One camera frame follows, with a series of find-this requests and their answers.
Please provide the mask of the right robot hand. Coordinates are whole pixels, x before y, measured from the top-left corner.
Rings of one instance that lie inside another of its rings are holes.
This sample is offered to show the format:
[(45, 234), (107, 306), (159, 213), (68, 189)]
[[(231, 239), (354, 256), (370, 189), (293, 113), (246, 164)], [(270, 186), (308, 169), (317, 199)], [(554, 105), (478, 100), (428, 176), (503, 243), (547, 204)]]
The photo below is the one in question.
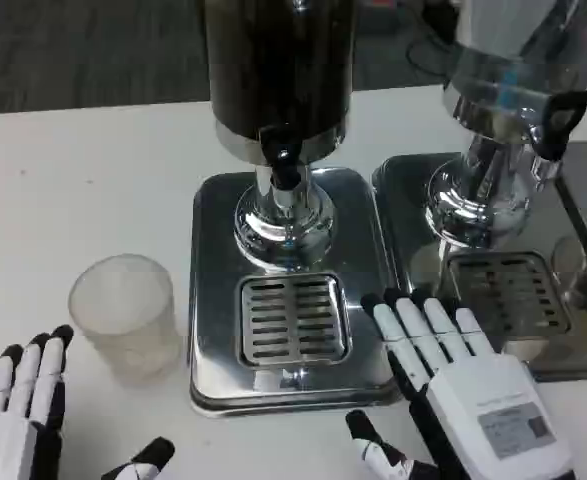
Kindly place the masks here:
[(409, 457), (352, 410), (345, 416), (352, 442), (378, 478), (575, 478), (568, 443), (528, 367), (496, 352), (469, 308), (396, 288), (360, 303), (432, 458)]

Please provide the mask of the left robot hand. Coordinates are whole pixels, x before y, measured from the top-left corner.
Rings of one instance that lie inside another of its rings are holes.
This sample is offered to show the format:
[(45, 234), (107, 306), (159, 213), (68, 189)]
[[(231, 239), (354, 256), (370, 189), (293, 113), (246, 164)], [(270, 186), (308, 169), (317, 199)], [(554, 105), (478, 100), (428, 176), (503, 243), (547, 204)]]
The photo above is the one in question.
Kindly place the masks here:
[(57, 479), (66, 409), (64, 324), (0, 355), (0, 479)]

